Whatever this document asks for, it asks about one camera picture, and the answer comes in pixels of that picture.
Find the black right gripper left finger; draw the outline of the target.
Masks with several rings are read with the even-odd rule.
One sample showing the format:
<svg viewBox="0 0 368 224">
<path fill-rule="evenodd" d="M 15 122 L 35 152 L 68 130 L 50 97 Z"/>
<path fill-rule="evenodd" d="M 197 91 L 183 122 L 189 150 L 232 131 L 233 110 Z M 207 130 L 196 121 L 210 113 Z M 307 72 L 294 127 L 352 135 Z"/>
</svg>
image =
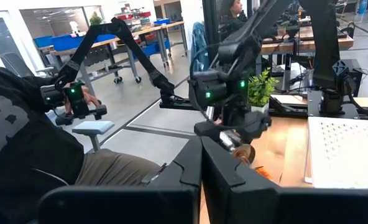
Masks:
<svg viewBox="0 0 368 224">
<path fill-rule="evenodd" d="M 191 138 L 144 187 L 60 187 L 38 207 L 39 224 L 199 224 L 201 138 Z"/>
</svg>

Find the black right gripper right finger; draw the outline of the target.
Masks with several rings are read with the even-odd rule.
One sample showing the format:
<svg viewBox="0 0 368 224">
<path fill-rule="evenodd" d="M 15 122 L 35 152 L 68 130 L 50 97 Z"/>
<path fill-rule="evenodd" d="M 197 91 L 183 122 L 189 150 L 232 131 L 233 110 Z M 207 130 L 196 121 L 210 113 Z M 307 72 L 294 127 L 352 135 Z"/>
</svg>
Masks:
<svg viewBox="0 0 368 224">
<path fill-rule="evenodd" d="M 280 187 L 201 140 L 210 224 L 368 224 L 368 189 Z"/>
</svg>

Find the silver ribbed candle jar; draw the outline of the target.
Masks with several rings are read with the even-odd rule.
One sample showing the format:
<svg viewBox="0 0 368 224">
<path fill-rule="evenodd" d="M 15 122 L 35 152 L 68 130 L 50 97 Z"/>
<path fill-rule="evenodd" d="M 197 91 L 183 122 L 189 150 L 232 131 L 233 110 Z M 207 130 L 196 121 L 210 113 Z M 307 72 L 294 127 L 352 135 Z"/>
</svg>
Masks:
<svg viewBox="0 0 368 224">
<path fill-rule="evenodd" d="M 237 132 L 233 130 L 221 131 L 219 134 L 221 145 L 233 157 L 242 163 L 251 165 L 255 159 L 255 149 L 248 143 L 244 143 Z"/>
</svg>

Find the green artificial plant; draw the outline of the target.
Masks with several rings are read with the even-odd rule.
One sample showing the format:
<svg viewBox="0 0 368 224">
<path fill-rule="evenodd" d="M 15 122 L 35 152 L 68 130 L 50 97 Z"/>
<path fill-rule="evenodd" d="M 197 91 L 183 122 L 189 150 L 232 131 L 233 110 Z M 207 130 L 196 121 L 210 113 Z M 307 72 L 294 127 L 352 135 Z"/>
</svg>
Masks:
<svg viewBox="0 0 368 224">
<path fill-rule="evenodd" d="M 265 69 L 260 75 L 249 78 L 247 102 L 251 111 L 259 111 L 267 114 L 269 109 L 269 98 L 275 91 L 278 80 L 270 78 L 270 68 Z"/>
</svg>

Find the small orange object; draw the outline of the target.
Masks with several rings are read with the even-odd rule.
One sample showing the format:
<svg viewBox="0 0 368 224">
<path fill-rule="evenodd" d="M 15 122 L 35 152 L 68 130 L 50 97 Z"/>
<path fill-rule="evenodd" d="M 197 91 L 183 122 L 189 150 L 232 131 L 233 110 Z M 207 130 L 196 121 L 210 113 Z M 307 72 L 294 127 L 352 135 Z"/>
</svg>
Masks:
<svg viewBox="0 0 368 224">
<path fill-rule="evenodd" d="M 273 177 L 265 170 L 264 166 L 255 167 L 254 170 L 262 177 L 265 177 L 266 179 L 273 181 Z"/>
</svg>

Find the white perforated metal shelf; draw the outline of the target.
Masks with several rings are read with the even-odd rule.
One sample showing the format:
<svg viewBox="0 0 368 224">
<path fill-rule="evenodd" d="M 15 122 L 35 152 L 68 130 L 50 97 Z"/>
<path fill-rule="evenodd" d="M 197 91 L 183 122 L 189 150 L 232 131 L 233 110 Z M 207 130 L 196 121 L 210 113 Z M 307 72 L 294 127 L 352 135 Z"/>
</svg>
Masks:
<svg viewBox="0 0 368 224">
<path fill-rule="evenodd" d="M 368 120 L 308 118 L 307 154 L 314 187 L 368 189 Z"/>
</svg>

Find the blue jacket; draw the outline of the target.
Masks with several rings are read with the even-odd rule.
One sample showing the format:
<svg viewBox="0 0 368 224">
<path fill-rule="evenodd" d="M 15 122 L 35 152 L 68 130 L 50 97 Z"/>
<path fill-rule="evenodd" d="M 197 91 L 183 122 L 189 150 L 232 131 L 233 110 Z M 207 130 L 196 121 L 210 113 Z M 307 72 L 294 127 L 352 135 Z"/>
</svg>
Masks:
<svg viewBox="0 0 368 224">
<path fill-rule="evenodd" d="M 202 72 L 209 68 L 208 51 L 205 34 L 205 25 L 203 22 L 195 22 L 192 30 L 191 44 L 191 62 L 193 63 L 193 72 Z"/>
</svg>

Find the wooden desk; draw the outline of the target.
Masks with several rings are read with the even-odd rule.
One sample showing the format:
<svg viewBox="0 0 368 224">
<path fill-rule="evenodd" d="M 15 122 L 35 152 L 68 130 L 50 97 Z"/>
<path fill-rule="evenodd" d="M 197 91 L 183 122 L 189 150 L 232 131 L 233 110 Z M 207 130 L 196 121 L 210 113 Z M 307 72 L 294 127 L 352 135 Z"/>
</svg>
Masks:
<svg viewBox="0 0 368 224">
<path fill-rule="evenodd" d="M 283 43 L 283 35 L 284 30 L 279 30 L 278 36 L 275 36 L 277 42 L 274 43 L 272 42 L 273 39 L 264 39 L 260 54 L 271 55 L 293 53 L 293 43 Z M 296 37 L 300 37 L 300 43 L 297 44 L 299 53 L 315 52 L 315 41 L 311 39 L 313 37 L 313 30 L 311 26 L 301 27 L 300 32 L 296 35 Z M 354 39 L 347 35 L 346 37 L 339 38 L 338 44 L 340 50 L 349 50 L 354 45 Z"/>
</svg>

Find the person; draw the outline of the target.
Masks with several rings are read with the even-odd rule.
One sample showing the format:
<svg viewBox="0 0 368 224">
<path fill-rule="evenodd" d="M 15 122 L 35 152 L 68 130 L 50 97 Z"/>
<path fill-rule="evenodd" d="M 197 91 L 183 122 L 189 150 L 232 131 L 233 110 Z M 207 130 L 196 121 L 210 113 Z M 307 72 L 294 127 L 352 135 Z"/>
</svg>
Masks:
<svg viewBox="0 0 368 224">
<path fill-rule="evenodd" d="M 0 67 L 0 224 L 29 224 L 47 192 L 64 185 L 138 186 L 160 167 L 109 149 L 85 153 L 47 117 L 40 89 L 53 77 L 18 77 Z"/>
<path fill-rule="evenodd" d="M 247 16 L 242 8 L 241 0 L 223 0 L 219 18 L 219 34 L 223 41 L 233 32 L 239 30 L 254 14 L 252 9 Z"/>
</svg>

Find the person's hand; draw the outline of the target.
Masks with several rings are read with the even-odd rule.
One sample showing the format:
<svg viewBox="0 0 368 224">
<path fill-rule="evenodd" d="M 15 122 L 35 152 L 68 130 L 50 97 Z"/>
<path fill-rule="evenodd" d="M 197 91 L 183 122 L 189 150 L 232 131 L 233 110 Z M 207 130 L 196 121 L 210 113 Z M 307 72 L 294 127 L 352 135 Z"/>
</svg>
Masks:
<svg viewBox="0 0 368 224">
<path fill-rule="evenodd" d="M 82 92 L 83 100 L 87 105 L 93 104 L 95 107 L 101 106 L 99 100 L 90 93 L 90 89 L 88 87 L 84 85 L 79 85 L 79 87 L 81 88 L 80 92 Z M 72 106 L 69 97 L 65 98 L 64 107 L 67 114 L 72 114 Z"/>
</svg>

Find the grey workbench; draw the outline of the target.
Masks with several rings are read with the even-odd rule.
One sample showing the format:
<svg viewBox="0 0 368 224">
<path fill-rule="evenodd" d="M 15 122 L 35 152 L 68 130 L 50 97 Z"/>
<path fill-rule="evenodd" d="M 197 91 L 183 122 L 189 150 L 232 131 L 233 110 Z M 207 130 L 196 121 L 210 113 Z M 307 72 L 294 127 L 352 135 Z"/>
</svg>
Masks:
<svg viewBox="0 0 368 224">
<path fill-rule="evenodd" d="M 167 30 L 169 27 L 173 26 L 181 27 L 181 44 L 184 46 L 184 53 L 187 53 L 188 47 L 186 46 L 184 22 L 174 22 L 161 26 L 157 25 L 150 29 L 132 33 L 124 20 L 114 17 L 112 19 L 112 22 L 109 24 L 90 26 L 85 35 L 71 35 L 72 37 L 84 37 L 78 48 L 63 51 L 56 51 L 53 48 L 53 50 L 51 50 L 49 54 L 55 57 L 55 60 L 60 67 L 63 66 L 63 62 L 61 60 L 62 55 L 69 55 L 71 57 L 74 56 L 74 69 L 81 72 L 82 79 L 87 82 L 90 77 L 85 69 L 85 62 L 90 59 L 90 52 L 92 50 L 102 49 L 103 52 L 107 54 L 107 56 L 101 59 L 97 59 L 95 62 L 98 63 L 102 62 L 103 60 L 109 59 L 111 62 L 111 66 L 105 68 L 104 70 L 100 70 L 100 76 L 103 77 L 105 75 L 113 73 L 115 75 L 114 83 L 121 83 L 122 78 L 119 76 L 118 70 L 122 67 L 120 66 L 119 62 L 116 62 L 114 60 L 114 54 L 111 48 L 112 43 L 121 41 L 126 46 L 126 52 L 128 55 L 127 60 L 129 61 L 129 65 L 127 67 L 132 70 L 135 81 L 137 83 L 140 83 L 142 79 L 137 74 L 135 61 L 140 62 L 142 60 L 148 60 L 150 55 L 159 53 L 162 59 L 163 66 L 169 66 L 168 60 L 170 54 L 167 52 L 167 49 L 170 48 L 170 42 L 168 37 L 164 36 L 164 30 Z M 145 47 L 139 46 L 134 38 L 151 32 L 156 33 L 156 43 Z"/>
</svg>

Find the black gantry post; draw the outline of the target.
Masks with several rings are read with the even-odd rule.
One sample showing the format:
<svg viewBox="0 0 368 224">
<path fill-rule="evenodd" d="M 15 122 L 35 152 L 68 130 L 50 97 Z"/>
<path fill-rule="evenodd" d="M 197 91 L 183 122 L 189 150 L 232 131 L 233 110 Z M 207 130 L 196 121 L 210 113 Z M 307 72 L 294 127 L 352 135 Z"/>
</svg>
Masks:
<svg viewBox="0 0 368 224">
<path fill-rule="evenodd" d="M 216 8 L 216 0 L 202 0 L 203 16 L 206 32 L 206 43 L 210 45 L 208 49 L 209 63 L 215 58 L 219 43 L 218 32 L 218 11 Z"/>
</svg>

